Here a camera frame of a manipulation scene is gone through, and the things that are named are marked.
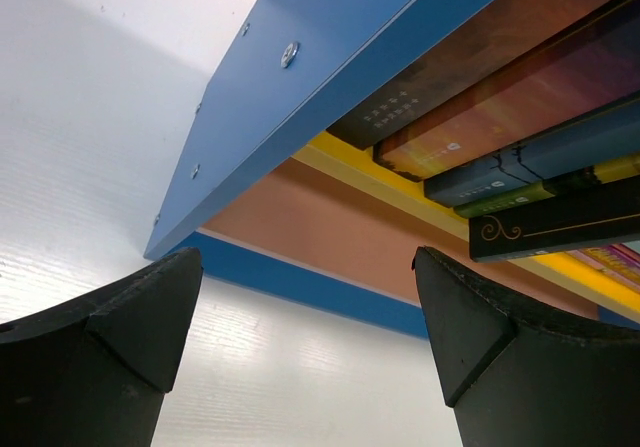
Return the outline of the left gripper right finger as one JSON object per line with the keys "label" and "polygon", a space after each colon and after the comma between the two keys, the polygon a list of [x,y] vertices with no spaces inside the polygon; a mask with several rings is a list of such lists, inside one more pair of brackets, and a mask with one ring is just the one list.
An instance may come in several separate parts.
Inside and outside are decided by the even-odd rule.
{"label": "left gripper right finger", "polygon": [[421,247],[413,269],[466,446],[635,446],[639,334],[542,303]]}

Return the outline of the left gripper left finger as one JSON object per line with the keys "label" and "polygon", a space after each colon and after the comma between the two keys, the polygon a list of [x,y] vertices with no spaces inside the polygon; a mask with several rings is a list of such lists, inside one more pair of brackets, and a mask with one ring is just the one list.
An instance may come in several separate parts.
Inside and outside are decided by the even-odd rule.
{"label": "left gripper left finger", "polygon": [[2,445],[150,445],[202,276],[199,250],[185,248],[2,324]]}

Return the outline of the Three Days to See book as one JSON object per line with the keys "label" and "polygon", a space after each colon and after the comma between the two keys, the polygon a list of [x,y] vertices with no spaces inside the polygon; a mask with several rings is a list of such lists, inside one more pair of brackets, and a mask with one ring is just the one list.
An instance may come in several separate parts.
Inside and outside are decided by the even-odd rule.
{"label": "Three Days to See book", "polygon": [[493,262],[639,239],[639,178],[631,177],[468,221],[469,256]]}

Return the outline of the Animal Farm landscape book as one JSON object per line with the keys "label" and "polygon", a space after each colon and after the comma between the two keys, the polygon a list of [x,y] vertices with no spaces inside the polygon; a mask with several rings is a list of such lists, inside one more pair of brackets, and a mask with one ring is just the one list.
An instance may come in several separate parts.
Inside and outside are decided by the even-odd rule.
{"label": "Animal Farm landscape book", "polygon": [[579,190],[639,175],[639,153],[584,167],[572,172],[535,182],[517,189],[496,194],[454,207],[454,212],[465,219],[499,212]]}

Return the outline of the A Tale of Two Cities book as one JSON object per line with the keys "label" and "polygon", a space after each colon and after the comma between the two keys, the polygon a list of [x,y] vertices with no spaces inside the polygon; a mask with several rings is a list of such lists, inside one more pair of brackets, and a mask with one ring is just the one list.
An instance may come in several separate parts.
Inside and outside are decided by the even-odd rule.
{"label": "A Tale of Two Cities book", "polygon": [[622,0],[494,0],[327,132],[364,150]]}

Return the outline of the Nineteen Eighty-Four blue book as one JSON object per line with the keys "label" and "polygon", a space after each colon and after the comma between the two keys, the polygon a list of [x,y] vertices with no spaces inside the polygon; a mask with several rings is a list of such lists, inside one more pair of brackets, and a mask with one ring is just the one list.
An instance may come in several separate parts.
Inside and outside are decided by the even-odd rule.
{"label": "Nineteen Eighty-Four blue book", "polygon": [[639,95],[634,93],[431,177],[423,192],[453,208],[638,150]]}

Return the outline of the Jane Eyre blue book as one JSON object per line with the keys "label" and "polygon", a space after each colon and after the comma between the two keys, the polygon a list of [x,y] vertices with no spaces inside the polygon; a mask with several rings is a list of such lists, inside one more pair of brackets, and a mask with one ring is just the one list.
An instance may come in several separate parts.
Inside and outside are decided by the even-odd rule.
{"label": "Jane Eyre blue book", "polygon": [[424,180],[638,88],[638,20],[593,24],[530,52],[381,141],[374,160]]}

